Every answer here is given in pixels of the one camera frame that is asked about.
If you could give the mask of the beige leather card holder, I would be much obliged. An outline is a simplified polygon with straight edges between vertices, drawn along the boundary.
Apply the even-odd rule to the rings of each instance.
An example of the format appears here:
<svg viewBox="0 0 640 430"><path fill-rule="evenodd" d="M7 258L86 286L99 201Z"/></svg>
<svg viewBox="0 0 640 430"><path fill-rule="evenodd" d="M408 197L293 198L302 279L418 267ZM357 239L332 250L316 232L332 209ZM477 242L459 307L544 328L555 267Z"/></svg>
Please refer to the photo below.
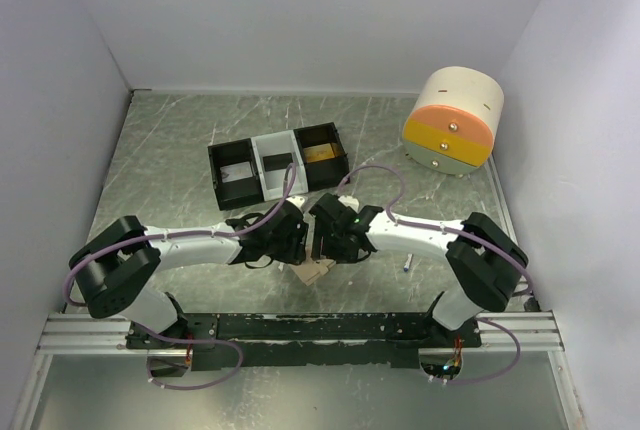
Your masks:
<svg viewBox="0 0 640 430"><path fill-rule="evenodd" d="M311 248L307 247L305 260L298 265L290 266L295 275L306 286L314 284L336 265L336 262L333 259L313 259L311 253Z"/></svg>

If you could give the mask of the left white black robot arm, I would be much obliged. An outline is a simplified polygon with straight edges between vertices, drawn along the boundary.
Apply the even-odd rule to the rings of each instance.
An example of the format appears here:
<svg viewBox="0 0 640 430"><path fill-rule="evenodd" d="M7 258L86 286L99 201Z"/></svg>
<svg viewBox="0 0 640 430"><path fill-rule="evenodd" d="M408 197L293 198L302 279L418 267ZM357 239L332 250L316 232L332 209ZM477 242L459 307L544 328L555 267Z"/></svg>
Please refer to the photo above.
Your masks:
<svg viewBox="0 0 640 430"><path fill-rule="evenodd" d="M187 319L176 299L151 287L165 270L215 263L245 265L306 258L308 225L301 196L288 197L267 214L248 214L210 227L161 229L135 216L121 217L79 250L63 284L77 286L81 305L95 319L120 315L135 323L162 348L181 345Z"/></svg>

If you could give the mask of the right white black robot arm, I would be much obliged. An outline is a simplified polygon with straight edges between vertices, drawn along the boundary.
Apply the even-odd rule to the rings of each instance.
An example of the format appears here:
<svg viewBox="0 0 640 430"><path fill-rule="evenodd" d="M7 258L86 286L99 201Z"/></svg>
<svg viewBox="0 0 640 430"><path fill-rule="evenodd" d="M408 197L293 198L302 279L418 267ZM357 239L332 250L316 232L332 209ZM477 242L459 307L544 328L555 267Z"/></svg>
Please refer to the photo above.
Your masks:
<svg viewBox="0 0 640 430"><path fill-rule="evenodd" d="M358 209L345 197L327 193L309 213L315 220L315 259L355 264L376 252L395 251L448 264L456 283L436 298L424 324L426 340L439 348L479 313L504 311L529 263L526 253L479 212L463 220L427 220L379 206Z"/></svg>

